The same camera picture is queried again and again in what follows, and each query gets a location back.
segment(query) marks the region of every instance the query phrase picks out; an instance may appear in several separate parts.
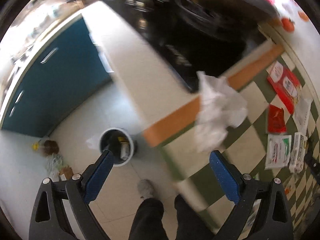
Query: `shoe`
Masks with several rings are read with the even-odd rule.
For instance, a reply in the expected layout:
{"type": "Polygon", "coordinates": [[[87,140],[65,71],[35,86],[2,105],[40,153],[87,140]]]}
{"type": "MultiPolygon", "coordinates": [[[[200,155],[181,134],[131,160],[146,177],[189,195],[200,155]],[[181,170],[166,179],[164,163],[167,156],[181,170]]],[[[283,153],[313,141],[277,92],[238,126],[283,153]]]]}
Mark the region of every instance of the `shoe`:
{"type": "Polygon", "coordinates": [[[143,199],[155,198],[155,188],[148,179],[143,179],[138,182],[138,192],[143,199]]]}

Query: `trash can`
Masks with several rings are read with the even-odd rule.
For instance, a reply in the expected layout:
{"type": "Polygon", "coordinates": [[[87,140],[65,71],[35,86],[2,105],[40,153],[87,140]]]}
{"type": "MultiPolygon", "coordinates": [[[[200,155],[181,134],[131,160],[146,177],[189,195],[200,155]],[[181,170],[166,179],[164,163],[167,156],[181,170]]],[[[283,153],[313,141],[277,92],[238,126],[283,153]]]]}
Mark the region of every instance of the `trash can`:
{"type": "Polygon", "coordinates": [[[127,164],[135,152],[135,147],[134,141],[125,129],[113,127],[101,135],[100,152],[110,150],[113,153],[114,167],[127,164]]]}

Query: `orange countertop edge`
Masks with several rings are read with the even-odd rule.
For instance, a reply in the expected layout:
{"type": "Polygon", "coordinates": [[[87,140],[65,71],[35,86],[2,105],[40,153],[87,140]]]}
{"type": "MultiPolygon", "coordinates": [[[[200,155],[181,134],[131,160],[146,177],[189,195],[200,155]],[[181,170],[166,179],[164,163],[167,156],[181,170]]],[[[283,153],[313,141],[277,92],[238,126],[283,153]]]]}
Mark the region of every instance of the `orange countertop edge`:
{"type": "MultiPolygon", "coordinates": [[[[233,76],[228,77],[230,87],[239,90],[249,83],[260,71],[272,64],[283,52],[283,46],[275,44],[269,51],[261,55],[259,59],[244,66],[243,69],[233,76]]],[[[193,123],[196,120],[199,110],[200,98],[197,97],[145,129],[143,135],[151,147],[156,147],[193,123]]]]}

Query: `cabinet door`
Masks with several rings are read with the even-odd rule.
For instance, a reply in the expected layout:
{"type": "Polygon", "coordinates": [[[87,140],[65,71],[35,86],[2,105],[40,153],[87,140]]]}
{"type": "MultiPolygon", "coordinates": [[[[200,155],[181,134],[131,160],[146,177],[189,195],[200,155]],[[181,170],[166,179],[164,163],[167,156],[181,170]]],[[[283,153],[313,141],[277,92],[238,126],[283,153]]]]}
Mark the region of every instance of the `cabinet door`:
{"type": "Polygon", "coordinates": [[[109,80],[80,19],[61,33],[27,71],[3,129],[43,137],[109,80]]]}

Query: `silver screw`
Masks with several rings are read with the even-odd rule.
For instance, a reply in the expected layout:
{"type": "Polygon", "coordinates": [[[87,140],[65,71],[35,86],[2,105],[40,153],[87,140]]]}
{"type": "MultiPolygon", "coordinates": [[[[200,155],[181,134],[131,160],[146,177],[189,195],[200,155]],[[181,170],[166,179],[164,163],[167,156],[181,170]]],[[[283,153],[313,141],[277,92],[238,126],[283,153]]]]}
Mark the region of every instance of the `silver screw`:
{"type": "Polygon", "coordinates": [[[245,180],[250,180],[250,179],[251,179],[251,176],[250,176],[250,174],[245,173],[245,174],[243,174],[243,178],[244,178],[245,180]]]}
{"type": "Polygon", "coordinates": [[[81,175],[77,173],[77,174],[72,176],[72,179],[73,180],[78,180],[78,179],[80,179],[80,177],[81,177],[81,175]]]}
{"type": "Polygon", "coordinates": [[[50,179],[49,179],[49,178],[45,178],[45,179],[42,181],[43,184],[48,184],[49,182],[50,182],[50,179]]]}
{"type": "Polygon", "coordinates": [[[281,183],[281,180],[279,178],[274,178],[273,181],[276,183],[276,184],[280,184],[281,183]]]}

